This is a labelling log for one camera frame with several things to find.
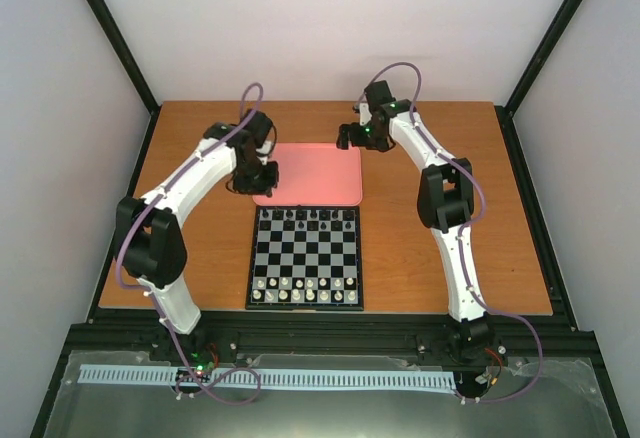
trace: pink mat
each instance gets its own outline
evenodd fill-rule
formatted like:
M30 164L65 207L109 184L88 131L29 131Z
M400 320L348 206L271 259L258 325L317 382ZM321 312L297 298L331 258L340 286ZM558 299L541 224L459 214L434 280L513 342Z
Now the pink mat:
M280 179L273 196L254 196L262 206L355 206L362 201L360 150L333 143L278 143L271 158Z

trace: orange wooden surface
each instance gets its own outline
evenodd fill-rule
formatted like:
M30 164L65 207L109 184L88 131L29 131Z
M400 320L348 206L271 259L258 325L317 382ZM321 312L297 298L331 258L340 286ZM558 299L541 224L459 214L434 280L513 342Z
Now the orange wooden surface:
M493 105L423 102L418 109L443 146L469 158L487 197L487 215L473 228L472 246L488 304L517 313L550 314ZM338 126L357 119L347 102L267 102L262 110L276 123L280 142L335 142ZM237 122L237 113L235 102L165 102L135 196L153 189L180 165L207 127L216 121ZM418 170L397 147L385 154L363 150L362 173L365 310L446 313L440 255L416 211ZM185 276L200 308L244 309L254 216L251 197L231 194L222 183L189 216L183 229L189 255ZM118 288L112 266L100 306L150 303L139 292Z

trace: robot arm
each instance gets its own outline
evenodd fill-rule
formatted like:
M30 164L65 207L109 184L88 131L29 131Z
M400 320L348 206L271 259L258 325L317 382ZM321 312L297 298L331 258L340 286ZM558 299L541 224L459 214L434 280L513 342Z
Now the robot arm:
M165 181L140 199L126 197L118 204L116 250L120 250L136 217L155 201L127 249L124 267L149 290L147 293L179 333L191 333L200 319L200 310L184 280L187 252L182 226L209 190L229 174L237 193L271 194L278 181L277 163L267 162L273 146L266 137L272 126L271 120L258 112L245 129L207 154L205 150L233 129L233 125L216 123Z
M360 103L356 110L360 122L340 127L338 147L346 148L351 142L355 146L384 152L399 143L405 149L421 172L418 214L422 223L431 229L440 250L449 292L449 314L457 322L482 318L485 310L475 301L466 284L458 241L460 227L473 213L473 188L469 180L441 155L455 160L469 172L470 163L466 159L456 160L444 150L416 111L412 121L409 100L393 98L385 81L369 85L365 95L367 103ZM438 150L437 154L424 137ZM473 290L482 297L473 264L470 233L467 227L461 236L465 264Z

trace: purple cable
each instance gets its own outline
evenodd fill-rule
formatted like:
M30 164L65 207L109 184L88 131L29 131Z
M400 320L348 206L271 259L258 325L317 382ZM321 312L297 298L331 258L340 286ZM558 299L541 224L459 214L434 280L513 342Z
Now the purple cable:
M413 71L415 71L416 76L418 78L418 82L416 84L416 91L413 94L413 99L411 100L411 106L409 108L409 117L411 119L411 123L413 125L415 125L416 119L413 116L413 112L415 110L416 102L418 101L418 95L420 94L420 89L422 88L422 74L420 73L420 70L418 69L418 67L416 65L414 65L413 63L406 62L406 61L399 61L399 62L393 63L393 64L391 64L389 66L385 66L382 70L380 70L373 77L373 79L369 83L373 83L383 73L385 73L386 71L390 70L391 68L395 68L397 66L407 66L407 67L411 68ZM358 98L358 104L362 103L363 99L364 99L364 93L362 95L360 95L360 98ZM438 150L438 148L436 148L436 146L431 142L431 140L429 140L429 137L422 131L422 129L420 129L420 128L415 128L415 129L418 132L418 135L420 136L420 138L422 138L422 140L425 142L425 144L429 147L429 149L436 156L439 156L444 161L446 161L449 165L453 166L456 170L458 170L458 172L462 173L471 182L473 187L478 192L478 196L480 197L480 203L481 203L480 212L475 216L475 218L472 218L471 220L467 221L466 223L464 223L459 228L459 230L458 230L458 238L462 238L462 233L464 232L465 228L470 227L471 225L473 225L473 224L477 223L478 221L480 221L482 218L484 218L484 215L486 213L487 201L486 201L486 198L484 196L484 192L482 191L482 187L480 186L480 183L478 183L478 181L473 177L473 175L471 175L471 173L469 173L467 170L465 170L462 166L460 166L458 163L453 161L451 158L449 158L449 157L445 156L444 154L440 153L439 151L441 151L441 150ZM465 257L464 257L464 243L463 243L463 240L461 240L461 239L459 239L458 241L459 241L458 251L460 253L460 262L462 264L462 272L464 274L464 280L465 280L465 282L467 284L467 287L472 287L473 285L471 284L471 278L469 277L469 270L467 269L467 263L466 263ZM512 400L513 398L517 398L519 396L524 395L529 390L531 390L531 388L533 388L533 386L538 382L538 380L540 379L540 376L542 374L542 362L543 362L543 358L544 357L543 357L543 354L542 354L542 343L540 342L540 336L536 332L536 330L533 327L533 325L525 317L517 315L515 313L509 313L509 312L506 312L506 311L501 311L501 310L496 310L495 308L491 308L489 305L487 305L478 296L478 294L475 291L470 291L470 293L471 293L471 296L473 296L473 298L478 302L478 304L482 308L484 308L488 313L490 313L492 315L506 316L508 318L513 318L514 320L518 320L521 323L523 323L529 329L531 334L533 335L533 339L536 342L536 348L538 350L538 360L539 360L538 370L536 371L536 374L533 376L531 381L529 383L527 383L527 385L524 388L522 388L521 390L516 391L515 393L512 393L511 395L504 396L502 398L494 398L494 399L491 399L491 400L480 400L478 403L484 403L484 404L502 403L502 402L505 402L505 401ZM458 392L456 392L456 395L459 398L464 398Z
M209 155L210 153L215 151L217 148L222 146L229 139L231 139L233 136L235 136L238 132L240 132L240 130L242 130L245 126L247 126L247 124L252 120L254 115L258 112L258 110L260 109L260 103L262 102L262 97L264 95L264 89L262 88L262 85L260 83L256 82L256 83L251 83L244 90L244 93L242 93L242 100L240 102L240 113L241 113L241 116L242 116L242 113L244 112L244 107L245 107L245 104L246 104L246 100L247 100L247 95L249 94L249 92L253 88L258 88L258 98L256 99L255 106L253 107L253 109L238 124L238 126L233 128L229 133L227 133L220 140L216 141L213 145L209 146L208 148L205 148L201 152L201 156L202 157L205 157L205 156ZM193 159L188 161L182 168L180 168L176 172L176 174L163 187L164 188L164 192L167 193L169 190L171 190L171 188L173 188L173 186L178 182L178 180L180 180L180 178L182 178L185 175L185 173L187 173L191 168L193 168L193 166L196 163L198 163L198 161L199 161L198 158L194 157ZM120 247L120 251L118 252L118 256L116 258L116 281L117 281L118 285L121 288L125 289L125 290L143 290L143 291L147 291L147 292L149 291L149 289L146 286L129 285L129 284L125 283L123 278L122 278L122 266L124 264L124 256L126 255L127 250L129 249L129 246L131 245L131 240L133 240L133 236L135 235L136 231L138 231L140 226L142 226L142 223L145 220L145 218L147 216L149 216L149 213L151 213L151 210L153 210L155 208L155 206L160 202L160 200L162 200L162 197L163 197L162 194L158 194L155 198L153 198L153 200L151 200L149 202L149 204L145 207L145 209L142 210L142 212L138 215L138 217L135 219L135 221L131 225L131 229L129 230L129 232L125 236L125 238L124 238L124 240L122 242L122 246ZM176 335L176 332L173 329L173 323L171 323L167 319L165 314L162 312L162 308L160 307L159 303L157 302L157 300L155 299L153 294L151 295L151 298L152 298L152 302L153 302L154 308L156 309L156 311L160 315L160 319L161 320L166 320L166 323L168 325L167 329L169 330L169 334L171 335L171 340L173 341L173 344L175 345L176 350L178 351L178 355L180 355L180 359L182 360L182 363L184 364L184 366L187 368L187 371L191 375L191 378L193 379L193 382L196 383L200 387L200 390L201 390L200 392L204 392L207 395L209 395L211 398L213 398L213 399L215 399L215 400L217 400L217 401L219 401L221 403L224 403L226 405L246 405L246 404L248 404L248 403L250 403L250 402L252 402L253 400L256 399L256 397L260 393L260 390L261 390L261 387L262 387L261 379L260 379L260 375L257 372L255 372L254 370L249 369L249 368L234 368L234 369L229 370L228 372L226 372L224 374L224 376L228 376L228 375L230 375L232 373L237 373L237 372L241 372L241 371L245 371L245 372L248 372L248 373L251 373L252 375L254 375L256 377L257 386L256 386L256 392L251 397L249 397L249 398L247 398L246 400L243 400L243 401L232 402L232 401L224 400L223 398L220 398L219 396L214 395L209 390L209 388L214 386L215 384L219 383L220 379L223 379L224 377L223 376L219 377L217 380L215 380L214 382L210 383L207 386L205 386L198 379L196 374L191 369L191 365L189 365L189 360L187 360L187 358L186 358L186 356L184 354L184 351L182 350L182 347L180 346L180 342L178 341L178 336Z

